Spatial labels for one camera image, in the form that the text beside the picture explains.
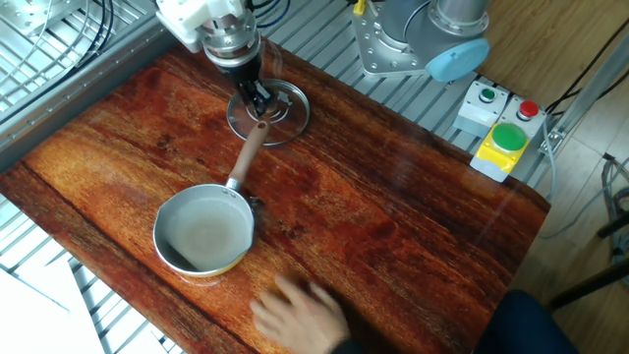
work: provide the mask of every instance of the metal bracket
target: metal bracket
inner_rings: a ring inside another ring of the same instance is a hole
[[[391,38],[382,30],[379,18],[382,6],[378,4],[375,11],[367,7],[362,15],[352,15],[365,74],[391,78],[425,73],[409,44]]]
[[[566,139],[566,134],[553,130],[548,133],[548,139],[550,140],[550,146],[552,147],[552,154],[557,154],[557,152],[559,151],[559,147],[561,147],[561,144],[563,144],[563,141],[565,141]],[[546,146],[545,140],[540,145],[538,151],[548,155],[548,148]]]

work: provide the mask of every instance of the wooden tabletop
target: wooden tabletop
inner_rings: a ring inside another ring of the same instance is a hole
[[[243,144],[225,119],[233,89],[203,54],[178,47],[136,74],[1,175],[0,193],[188,352],[283,352],[248,304],[288,272],[330,289],[370,351],[469,353],[548,204],[282,55],[312,122],[258,155],[242,190],[260,200],[255,244],[223,275],[180,275],[152,244],[159,206],[224,183]]]

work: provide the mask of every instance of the wood grain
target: wood grain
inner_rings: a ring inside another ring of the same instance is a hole
[[[229,85],[182,47],[0,176],[0,193],[186,351],[283,352],[256,332],[248,303],[291,272],[331,289],[373,352],[470,352],[548,204],[282,55],[282,79],[305,92],[312,122],[252,165],[242,192],[262,204],[255,245],[223,275],[175,273],[152,245],[159,206],[224,183],[243,143],[225,121]]]
[[[511,91],[548,105],[558,99],[629,18],[616,0],[500,0],[489,2],[491,52],[480,73]],[[582,87],[624,31],[601,57]]]

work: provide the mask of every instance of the emergency stop button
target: emergency stop button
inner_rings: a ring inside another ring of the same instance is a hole
[[[524,101],[520,104],[518,118],[528,122],[540,113],[540,108],[533,101]]]

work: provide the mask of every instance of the saucepan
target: saucepan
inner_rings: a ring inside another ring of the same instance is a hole
[[[153,242],[171,268],[190,276],[215,276],[234,267],[250,249],[254,213],[238,191],[269,129],[266,122],[254,126],[225,186],[194,186],[159,208]]]

